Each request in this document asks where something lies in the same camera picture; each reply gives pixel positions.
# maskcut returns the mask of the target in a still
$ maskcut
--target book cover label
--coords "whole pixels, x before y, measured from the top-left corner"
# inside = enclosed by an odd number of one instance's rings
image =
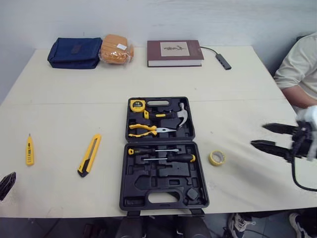
[[[186,42],[160,42],[160,52],[162,57],[190,55]]]

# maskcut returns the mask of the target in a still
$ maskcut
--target shoe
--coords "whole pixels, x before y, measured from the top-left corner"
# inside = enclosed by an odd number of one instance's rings
[[[233,238],[243,238],[247,225],[255,225],[251,217],[243,216],[243,214],[233,213],[228,219],[228,229]]]
[[[298,213],[291,213],[288,217],[289,223],[296,231],[296,238],[311,238],[307,232],[302,228],[299,222],[300,215]]]

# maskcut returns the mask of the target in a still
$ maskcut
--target book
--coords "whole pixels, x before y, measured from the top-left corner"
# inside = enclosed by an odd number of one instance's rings
[[[202,66],[197,40],[148,41],[148,67]]]

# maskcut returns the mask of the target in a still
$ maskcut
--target hammer handle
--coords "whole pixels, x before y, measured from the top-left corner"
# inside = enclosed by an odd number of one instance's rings
[[[149,113],[148,111],[144,111],[144,118],[150,120],[162,120],[162,119],[172,119],[176,118],[176,112],[170,113]]]

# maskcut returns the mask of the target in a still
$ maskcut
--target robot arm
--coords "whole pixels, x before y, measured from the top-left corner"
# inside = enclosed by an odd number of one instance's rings
[[[276,146],[275,142],[267,140],[253,140],[251,144],[261,151],[283,157],[289,163],[295,157],[306,157],[309,161],[317,159],[317,106],[300,111],[296,122],[298,126],[278,123],[263,125],[274,133],[292,135],[293,143],[290,149]]]

